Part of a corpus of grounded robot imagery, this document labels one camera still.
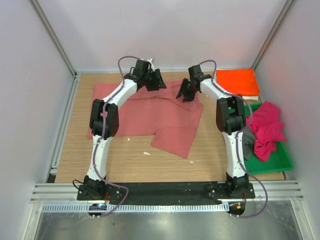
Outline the salmon pink t shirt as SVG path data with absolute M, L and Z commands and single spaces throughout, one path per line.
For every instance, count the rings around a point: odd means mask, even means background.
M 119 109 L 118 137 L 154 135 L 151 146 L 186 159 L 191 150 L 203 105 L 199 98 L 183 102 L 176 95 L 180 81 L 166 82 L 166 88 L 140 89 Z

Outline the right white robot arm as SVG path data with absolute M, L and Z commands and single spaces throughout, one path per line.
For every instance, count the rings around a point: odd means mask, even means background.
M 246 128 L 244 99 L 225 90 L 213 75 L 204 74 L 199 64 L 189 67 L 188 73 L 189 78 L 182 80 L 176 98 L 183 97 L 184 102 L 191 102 L 199 92 L 216 101 L 215 122 L 222 133 L 227 154 L 225 192 L 231 198 L 238 198 L 249 187 L 242 144 Z

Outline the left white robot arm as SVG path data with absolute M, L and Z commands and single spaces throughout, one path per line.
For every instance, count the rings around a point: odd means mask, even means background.
M 136 63 L 129 73 L 124 74 L 118 65 L 122 80 L 115 90 L 103 99 L 92 102 L 89 120 L 93 139 L 92 155 L 87 174 L 78 187 L 78 200 L 101 200 L 107 194 L 107 159 L 111 142 L 120 126 L 121 106 L 143 87 L 147 91 L 166 88 L 161 72 L 155 69 L 151 58 L 131 58 L 136 59 Z

